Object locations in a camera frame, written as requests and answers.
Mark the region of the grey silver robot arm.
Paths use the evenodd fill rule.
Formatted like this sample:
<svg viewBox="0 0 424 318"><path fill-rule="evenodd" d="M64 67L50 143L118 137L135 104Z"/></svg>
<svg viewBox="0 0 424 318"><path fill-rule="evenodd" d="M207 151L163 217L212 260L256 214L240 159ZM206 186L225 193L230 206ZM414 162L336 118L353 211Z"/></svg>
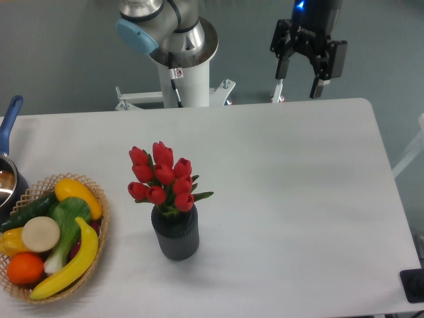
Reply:
<svg viewBox="0 0 424 318"><path fill-rule="evenodd" d="M274 103L283 99L293 54L305 56L313 67L312 99L341 76L348 43L331 38L341 7L341 1L294 1L290 19L277 21L270 44L278 59ZM209 62L219 39L213 25L199 16L198 1L121 1L119 12L121 39L158 66L165 106L211 105L218 92L209 88Z"/></svg>

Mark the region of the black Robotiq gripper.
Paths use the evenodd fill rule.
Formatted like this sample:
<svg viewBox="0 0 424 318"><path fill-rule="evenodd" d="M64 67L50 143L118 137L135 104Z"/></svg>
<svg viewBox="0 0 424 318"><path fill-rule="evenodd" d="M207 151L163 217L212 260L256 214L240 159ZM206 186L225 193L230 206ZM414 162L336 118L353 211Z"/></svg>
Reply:
<svg viewBox="0 0 424 318"><path fill-rule="evenodd" d="M289 35L295 52L309 58L315 78L309 97L319 98L333 78L342 75L348 42L331 40L342 1L304 0L294 1L291 20L280 19L276 23L270 51L278 59L275 78L283 80L289 66L286 43Z"/></svg>

